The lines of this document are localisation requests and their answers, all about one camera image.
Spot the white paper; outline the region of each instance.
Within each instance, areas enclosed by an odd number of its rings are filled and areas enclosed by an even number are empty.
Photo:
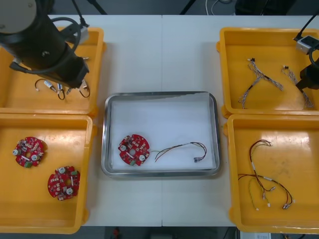
[[[209,94],[199,93],[173,98],[137,101],[113,101],[111,108],[111,167],[113,170],[192,170],[216,168],[212,153],[212,132],[209,112]],[[177,144],[201,142],[204,150],[195,145],[172,149],[157,162],[152,152],[141,166],[130,166],[120,158],[120,142],[127,135],[144,137],[150,151],[163,150]]]

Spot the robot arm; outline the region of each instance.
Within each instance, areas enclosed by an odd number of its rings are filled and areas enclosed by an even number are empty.
[[[0,46],[15,57],[10,65],[12,69],[79,88],[89,70],[74,52],[88,25],[67,17],[51,20],[47,3],[46,0],[0,1]],[[60,32],[53,23],[62,20],[72,24]],[[74,43],[73,47],[66,41]]]

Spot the capacitor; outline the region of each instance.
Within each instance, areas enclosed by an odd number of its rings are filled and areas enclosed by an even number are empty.
[[[59,168],[58,171],[59,173],[65,173],[65,168]]]
[[[120,150],[121,151],[125,151],[126,150],[126,146],[125,145],[121,145]]]
[[[20,155],[21,154],[21,150],[20,149],[15,149],[13,152],[14,156]]]
[[[71,92],[72,88],[69,88],[66,92],[66,94],[68,95]]]
[[[32,161],[38,161],[39,159],[40,159],[40,156],[37,155],[37,154],[34,154],[34,155],[31,156],[31,160]]]
[[[66,194],[67,195],[71,195],[73,193],[73,189],[72,188],[68,188],[67,190],[66,190]]]
[[[144,156],[144,155],[140,155],[140,156],[139,156],[139,160],[140,160],[140,161],[144,161],[144,160],[145,160],[145,156]]]

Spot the floor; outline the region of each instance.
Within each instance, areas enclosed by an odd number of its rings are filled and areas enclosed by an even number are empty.
[[[235,1],[229,4],[218,2],[214,7],[216,15],[231,15],[234,12]],[[185,7],[188,0],[98,0],[98,3],[108,14],[129,15],[175,15]],[[215,0],[207,0],[210,8]],[[99,14],[87,0],[77,0],[82,14]],[[318,0],[297,0],[288,15],[312,15],[314,5]],[[70,0],[55,0],[52,14],[76,14]],[[197,0],[187,12],[189,15],[205,15],[205,0]],[[0,234],[0,239],[111,239],[113,227],[82,227],[73,235],[32,235],[32,234]],[[222,239],[227,228],[120,228],[121,239],[149,239],[150,235],[174,235],[176,239]],[[235,228],[231,228],[225,239],[235,238]],[[272,234],[273,239],[282,239],[280,234]],[[305,236],[304,239],[314,239],[319,236]]]
[[[101,7],[110,15],[177,15],[189,0],[97,0]],[[216,0],[207,0],[210,8]],[[82,14],[99,14],[87,0],[77,0]],[[215,15],[231,15],[234,13],[236,0],[229,4],[218,2],[213,9]],[[313,15],[319,7],[318,0],[297,0],[288,15]],[[76,14],[70,0],[55,0],[52,14]],[[186,13],[188,15],[206,15],[205,0],[196,0]]]

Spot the red circuit board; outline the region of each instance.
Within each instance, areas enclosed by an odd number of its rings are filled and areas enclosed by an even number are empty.
[[[18,142],[12,153],[22,167],[38,166],[44,155],[44,144],[38,138],[26,137]]]
[[[126,136],[119,146],[120,157],[127,164],[140,166],[150,155],[149,143],[138,134]]]
[[[80,186],[80,173],[73,166],[57,168],[48,180],[50,195],[59,201],[73,198],[78,194]]]

